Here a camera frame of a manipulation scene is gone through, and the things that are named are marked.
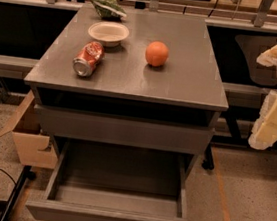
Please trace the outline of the grey drawer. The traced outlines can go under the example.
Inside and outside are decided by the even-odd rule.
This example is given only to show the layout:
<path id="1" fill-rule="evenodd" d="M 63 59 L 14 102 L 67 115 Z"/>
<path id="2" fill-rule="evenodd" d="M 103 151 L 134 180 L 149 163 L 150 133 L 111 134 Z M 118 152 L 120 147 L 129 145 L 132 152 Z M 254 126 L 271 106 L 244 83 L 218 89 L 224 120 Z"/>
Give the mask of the grey drawer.
<path id="1" fill-rule="evenodd" d="M 214 128 L 34 106 L 42 131 L 71 139 L 104 142 L 161 151 L 201 154 Z"/>
<path id="2" fill-rule="evenodd" d="M 41 199 L 41 221 L 189 221 L 186 157 L 161 150 L 67 141 Z"/>

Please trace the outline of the grey drawer cabinet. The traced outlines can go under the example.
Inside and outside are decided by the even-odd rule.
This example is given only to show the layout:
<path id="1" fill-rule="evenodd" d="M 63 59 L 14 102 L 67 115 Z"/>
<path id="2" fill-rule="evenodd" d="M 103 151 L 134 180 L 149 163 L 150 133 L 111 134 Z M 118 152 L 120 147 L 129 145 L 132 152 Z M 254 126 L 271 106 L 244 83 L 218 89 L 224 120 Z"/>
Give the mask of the grey drawer cabinet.
<path id="1" fill-rule="evenodd" d="M 107 49 L 94 74 L 83 78 L 73 58 L 90 42 L 88 29 L 99 20 L 92 7 L 80 8 L 26 76 L 36 105 L 214 128 L 228 103 L 205 21 L 137 9 L 127 13 L 130 35 Z M 155 41 L 169 50 L 160 67 L 145 58 Z"/>

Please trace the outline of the grey top drawer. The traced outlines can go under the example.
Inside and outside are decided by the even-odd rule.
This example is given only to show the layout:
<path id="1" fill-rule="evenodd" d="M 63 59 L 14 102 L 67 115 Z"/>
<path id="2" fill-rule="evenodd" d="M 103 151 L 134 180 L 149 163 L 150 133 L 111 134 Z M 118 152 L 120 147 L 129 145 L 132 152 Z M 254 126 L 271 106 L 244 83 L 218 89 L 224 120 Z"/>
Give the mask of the grey top drawer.
<path id="1" fill-rule="evenodd" d="M 214 128 L 34 106 L 42 131 L 71 139 L 104 142 L 161 151 L 201 154 Z"/>

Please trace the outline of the orange fruit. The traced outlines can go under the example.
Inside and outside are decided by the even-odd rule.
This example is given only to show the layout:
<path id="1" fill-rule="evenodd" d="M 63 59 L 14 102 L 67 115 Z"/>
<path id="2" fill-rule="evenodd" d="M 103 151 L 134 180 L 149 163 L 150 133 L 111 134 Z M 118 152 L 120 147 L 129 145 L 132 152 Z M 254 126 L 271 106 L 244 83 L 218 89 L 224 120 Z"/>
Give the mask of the orange fruit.
<path id="1" fill-rule="evenodd" d="M 166 63 L 169 55 L 168 47 L 165 43 L 155 41 L 146 47 L 145 58 L 147 63 L 153 67 L 160 67 Z"/>

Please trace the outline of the white paper bowl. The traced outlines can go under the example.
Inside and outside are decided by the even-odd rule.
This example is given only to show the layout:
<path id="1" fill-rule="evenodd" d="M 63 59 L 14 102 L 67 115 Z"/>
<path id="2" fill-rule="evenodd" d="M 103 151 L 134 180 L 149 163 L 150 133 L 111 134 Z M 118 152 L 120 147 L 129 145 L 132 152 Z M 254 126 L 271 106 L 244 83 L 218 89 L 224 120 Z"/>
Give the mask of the white paper bowl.
<path id="1" fill-rule="evenodd" d="M 99 22 L 94 23 L 88 29 L 88 35 L 94 40 L 99 41 L 104 47 L 118 46 L 129 36 L 128 28 L 118 22 Z"/>

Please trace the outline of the green chip bag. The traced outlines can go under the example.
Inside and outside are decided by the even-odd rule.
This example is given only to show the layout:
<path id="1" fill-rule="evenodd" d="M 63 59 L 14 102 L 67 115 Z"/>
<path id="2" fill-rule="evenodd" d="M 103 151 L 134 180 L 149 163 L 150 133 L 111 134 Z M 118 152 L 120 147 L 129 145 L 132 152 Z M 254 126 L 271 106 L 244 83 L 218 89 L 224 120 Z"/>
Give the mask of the green chip bag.
<path id="1" fill-rule="evenodd" d="M 97 13 L 103 19 L 117 19 L 126 17 L 125 10 L 118 4 L 117 0 L 89 0 Z"/>

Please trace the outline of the red soda can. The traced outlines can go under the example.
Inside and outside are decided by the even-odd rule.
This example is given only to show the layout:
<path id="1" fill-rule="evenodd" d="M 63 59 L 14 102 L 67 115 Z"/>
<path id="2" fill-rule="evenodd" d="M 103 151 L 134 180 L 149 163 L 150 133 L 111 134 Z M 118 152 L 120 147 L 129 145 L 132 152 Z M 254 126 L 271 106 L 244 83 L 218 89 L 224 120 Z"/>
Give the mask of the red soda can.
<path id="1" fill-rule="evenodd" d="M 104 57 L 104 51 L 104 47 L 99 42 L 92 41 L 84 45 L 78 55 L 73 59 L 72 67 L 78 76 L 91 76 Z"/>

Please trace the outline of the brown cardboard box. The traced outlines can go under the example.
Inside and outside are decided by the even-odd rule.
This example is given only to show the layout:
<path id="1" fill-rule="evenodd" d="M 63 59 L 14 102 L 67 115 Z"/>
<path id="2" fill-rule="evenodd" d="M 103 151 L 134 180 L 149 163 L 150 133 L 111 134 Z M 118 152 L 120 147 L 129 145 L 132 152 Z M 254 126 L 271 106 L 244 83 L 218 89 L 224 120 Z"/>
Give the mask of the brown cardboard box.
<path id="1" fill-rule="evenodd" d="M 29 91 L 0 131 L 0 137 L 11 134 L 22 165 L 53 169 L 58 153 L 50 137 L 41 132 L 34 104 L 34 94 Z"/>

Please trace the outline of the black metal floor rail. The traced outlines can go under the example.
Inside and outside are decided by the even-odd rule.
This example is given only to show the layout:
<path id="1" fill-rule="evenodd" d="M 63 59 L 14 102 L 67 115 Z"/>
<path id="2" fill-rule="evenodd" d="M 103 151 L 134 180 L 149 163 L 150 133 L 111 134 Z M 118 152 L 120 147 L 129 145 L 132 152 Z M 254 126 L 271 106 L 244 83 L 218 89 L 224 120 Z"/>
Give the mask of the black metal floor rail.
<path id="1" fill-rule="evenodd" d="M 11 211 L 14 209 L 15 203 L 18 200 L 26 180 L 33 180 L 36 178 L 36 173 L 32 171 L 32 167 L 25 165 L 22 169 L 20 176 L 17 179 L 16 185 L 14 185 L 13 191 L 10 194 L 6 207 L 0 215 L 0 221 L 9 221 Z"/>

